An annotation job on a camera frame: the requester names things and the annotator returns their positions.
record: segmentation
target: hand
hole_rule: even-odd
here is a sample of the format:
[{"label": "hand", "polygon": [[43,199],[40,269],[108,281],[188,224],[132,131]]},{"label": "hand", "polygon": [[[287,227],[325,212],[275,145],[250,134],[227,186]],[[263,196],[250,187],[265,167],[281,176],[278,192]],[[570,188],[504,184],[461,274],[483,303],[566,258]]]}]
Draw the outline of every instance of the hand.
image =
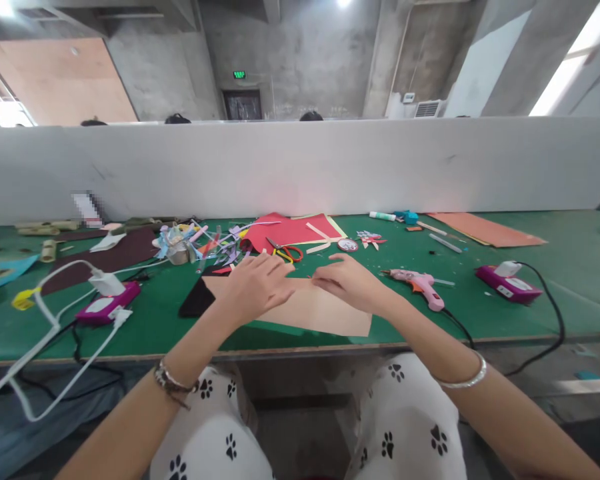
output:
[{"label": "hand", "polygon": [[284,278],[294,270],[278,255],[247,257],[231,272],[217,302],[236,314],[236,327],[248,323],[292,296],[294,290]]},{"label": "hand", "polygon": [[387,299],[395,294],[369,270],[345,253],[336,253],[329,260],[342,260],[319,267],[311,281],[334,294],[352,307],[380,315]]}]

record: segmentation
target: workbench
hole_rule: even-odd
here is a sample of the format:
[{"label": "workbench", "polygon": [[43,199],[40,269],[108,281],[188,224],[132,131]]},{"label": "workbench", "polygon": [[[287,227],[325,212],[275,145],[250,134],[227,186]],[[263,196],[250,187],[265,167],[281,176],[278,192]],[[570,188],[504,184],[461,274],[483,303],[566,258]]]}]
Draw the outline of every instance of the workbench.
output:
[{"label": "workbench", "polygon": [[[382,278],[384,284],[404,295],[431,321],[454,337],[464,340],[463,334],[442,313],[434,313],[420,295],[413,294],[410,286],[382,277],[380,270],[409,269],[432,274],[435,278],[453,281],[455,287],[436,285],[447,308],[473,336],[477,345],[544,345],[554,342],[558,323],[546,295],[526,307],[506,301],[475,276],[474,269],[485,264],[497,265],[508,259],[533,265],[549,284],[563,313],[567,342],[600,341],[600,212],[598,211],[539,211],[525,213],[480,214],[512,228],[536,235],[548,241],[537,247],[496,249],[482,246],[461,234],[467,243],[451,240],[468,248],[462,254],[440,245],[429,237],[428,231],[407,232],[405,225],[369,218],[366,215],[334,217],[351,237],[356,231],[379,233],[386,243],[379,251],[371,246],[359,248],[352,255]],[[454,231],[430,218],[424,222],[450,233]],[[209,231],[216,225],[226,231],[236,222],[250,219],[207,221]],[[22,248],[40,251],[45,237],[19,237],[13,227],[0,227],[2,255],[25,257]],[[58,256],[84,251],[99,239],[71,242],[72,250]],[[302,245],[305,251],[312,245]],[[290,276],[306,277],[329,263],[328,256],[340,252],[335,243],[321,252],[305,255]],[[178,309],[198,280],[195,264],[173,266],[170,263],[148,269],[150,280],[142,285],[142,292],[132,303],[134,314],[121,328],[100,356],[100,361],[153,360],[164,355],[194,324],[194,319],[177,316]],[[20,358],[49,330],[49,323],[37,307],[18,311],[11,306],[14,296],[31,289],[48,274],[50,264],[36,262],[26,274],[0,287],[0,366]],[[540,287],[535,274],[523,268],[519,276]],[[45,297],[52,312],[58,312],[70,302],[85,294],[91,286],[76,285]],[[72,322],[74,314],[85,305],[80,303],[69,310],[62,325]],[[82,356],[91,355],[110,332],[110,327],[79,328],[83,339]],[[54,340],[35,360],[36,363],[72,362],[74,340],[70,332]],[[340,337],[254,321],[239,328],[224,342],[217,358],[245,358],[280,355],[332,355],[342,352],[378,351],[382,353],[405,351],[408,345],[402,336],[384,319],[374,317],[368,337]]]}]

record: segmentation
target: hot glue gun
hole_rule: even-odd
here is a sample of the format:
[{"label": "hot glue gun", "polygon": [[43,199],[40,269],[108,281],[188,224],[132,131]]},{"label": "hot glue gun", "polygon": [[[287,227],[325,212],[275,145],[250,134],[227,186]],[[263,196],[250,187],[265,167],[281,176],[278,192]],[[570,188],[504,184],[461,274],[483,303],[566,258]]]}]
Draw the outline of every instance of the hot glue gun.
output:
[{"label": "hot glue gun", "polygon": [[414,292],[420,292],[425,296],[431,310],[440,311],[445,308],[445,302],[433,289],[432,285],[436,279],[431,275],[410,270],[382,270],[382,273],[390,275],[395,280],[410,283]]}]

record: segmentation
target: silver bracelet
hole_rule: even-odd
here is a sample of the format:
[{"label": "silver bracelet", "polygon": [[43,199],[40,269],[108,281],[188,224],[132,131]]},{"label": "silver bracelet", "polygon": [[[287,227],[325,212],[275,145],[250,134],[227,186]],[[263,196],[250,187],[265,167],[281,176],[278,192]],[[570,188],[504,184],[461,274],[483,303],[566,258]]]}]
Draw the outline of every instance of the silver bracelet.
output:
[{"label": "silver bracelet", "polygon": [[180,404],[181,407],[184,407],[187,410],[190,410],[191,408],[186,403],[184,403],[182,400],[180,400],[179,398],[176,398],[174,396],[174,393],[186,393],[186,394],[189,394],[192,392],[195,393],[198,391],[200,382],[196,381],[192,387],[187,387],[186,385],[183,385],[182,383],[178,382],[176,379],[174,379],[171,376],[171,374],[165,367],[163,360],[164,359],[161,359],[156,364],[155,369],[153,371],[153,377],[155,378],[155,381],[167,393],[169,398],[174,400],[174,402]]},{"label": "silver bracelet", "polygon": [[447,382],[443,382],[442,380],[438,380],[437,378],[433,377],[434,380],[436,380],[436,382],[438,382],[438,384],[440,384],[440,386],[444,387],[444,388],[448,388],[448,389],[461,389],[461,388],[470,388],[472,386],[474,386],[476,383],[480,382],[487,374],[487,361],[485,360],[485,358],[480,355],[478,352],[476,352],[476,350],[473,351],[478,358],[480,358],[480,371],[476,374],[476,376],[470,380],[467,380],[466,382],[460,382],[460,383],[447,383]]}]

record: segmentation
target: light fixture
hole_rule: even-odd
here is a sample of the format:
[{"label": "light fixture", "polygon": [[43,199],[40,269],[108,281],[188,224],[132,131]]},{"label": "light fixture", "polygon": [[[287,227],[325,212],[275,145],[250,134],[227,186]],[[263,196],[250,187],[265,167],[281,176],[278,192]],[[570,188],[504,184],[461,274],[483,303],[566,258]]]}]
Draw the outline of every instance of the light fixture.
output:
[{"label": "light fixture", "polygon": [[12,17],[13,15],[13,8],[11,7],[9,0],[0,0],[0,16]]},{"label": "light fixture", "polygon": [[582,70],[589,54],[600,44],[600,3],[555,71],[547,87],[531,110],[530,117],[551,115]]}]

